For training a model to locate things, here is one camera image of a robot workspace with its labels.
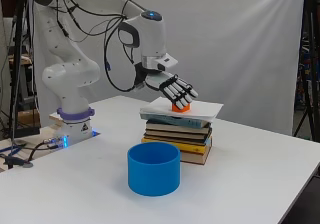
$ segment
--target orange object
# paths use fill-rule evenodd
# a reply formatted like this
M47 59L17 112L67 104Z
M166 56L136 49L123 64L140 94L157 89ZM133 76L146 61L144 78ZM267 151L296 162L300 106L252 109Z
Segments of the orange object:
M174 112L186 112L190 110L190 103L185 106L183 109L179 109L175 104L172 104L172 111Z

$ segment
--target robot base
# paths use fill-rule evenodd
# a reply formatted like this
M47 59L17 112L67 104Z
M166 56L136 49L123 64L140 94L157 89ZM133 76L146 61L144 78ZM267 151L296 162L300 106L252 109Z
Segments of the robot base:
M90 125L90 118L77 121L64 120L56 131L56 136L64 138L64 147L76 144L95 136Z

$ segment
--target blue light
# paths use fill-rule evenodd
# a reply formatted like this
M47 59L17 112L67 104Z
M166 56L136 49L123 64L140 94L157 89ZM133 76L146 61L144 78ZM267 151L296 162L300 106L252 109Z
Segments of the blue light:
M63 147L64 148L66 148L66 147L68 147L69 145L68 145L68 137L63 137Z

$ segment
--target robot finger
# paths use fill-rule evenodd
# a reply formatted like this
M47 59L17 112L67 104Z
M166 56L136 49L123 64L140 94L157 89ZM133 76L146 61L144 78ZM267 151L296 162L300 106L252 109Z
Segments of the robot finger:
M174 103L173 100L175 99L176 96L173 94L173 92L170 91L170 89L168 87L164 88L163 91L165 92L165 96L169 97L169 100ZM183 105L182 105L182 103L180 101L176 101L174 104L179 109L183 109Z
M177 79L176 81L186 92L188 92L192 97L196 98L198 97L198 93L193 89L193 87L190 84L187 84L181 79Z
M194 98L198 97L198 92L196 92L194 89L190 89L189 93Z
M170 91L170 89L168 87L165 87L163 90L167 93L167 95L171 98L171 100L175 99L174 93L172 91Z
M180 96L180 92L175 89L172 85L169 85L168 88L170 89L170 91L173 92L173 94L175 94L176 96Z
M175 94L175 96L182 103L183 106L188 105L188 102L183 97L181 98L181 93L177 89L175 89L172 85L168 86L168 88Z
M177 83L172 83L172 86L175 88L175 89L177 89L179 92L184 92L183 91L183 89L182 89L182 87L181 86L179 86Z
M181 99L180 99L180 102L181 102L184 106L187 106L187 105L188 105L188 102L187 102L186 99L184 99L184 98L181 98Z
M180 101L177 101L175 104L179 109L183 109L183 105L181 104Z
M188 83L184 82L183 80L181 80L180 78L178 78L176 80L176 83L178 83L180 86L182 86L183 88L187 89L188 88Z
M187 102L189 102L189 103L192 102L192 98L190 97L189 94L186 94L184 98L187 100Z

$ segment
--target white wall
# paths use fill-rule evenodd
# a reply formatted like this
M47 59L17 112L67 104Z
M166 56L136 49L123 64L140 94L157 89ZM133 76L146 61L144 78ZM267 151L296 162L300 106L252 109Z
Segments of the white wall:
M180 63L173 72L195 87L199 100L224 103L219 118L291 133L303 0L135 1L164 16L168 50ZM98 20L77 16L87 30ZM80 46L103 70L102 38L88 38ZM134 69L118 41L109 55L112 78L121 87L131 86ZM54 60L44 45L36 57L41 120L47 124L58 102L40 73ZM121 94L104 73L83 92L90 101ZM158 93L144 89L128 96L151 101Z

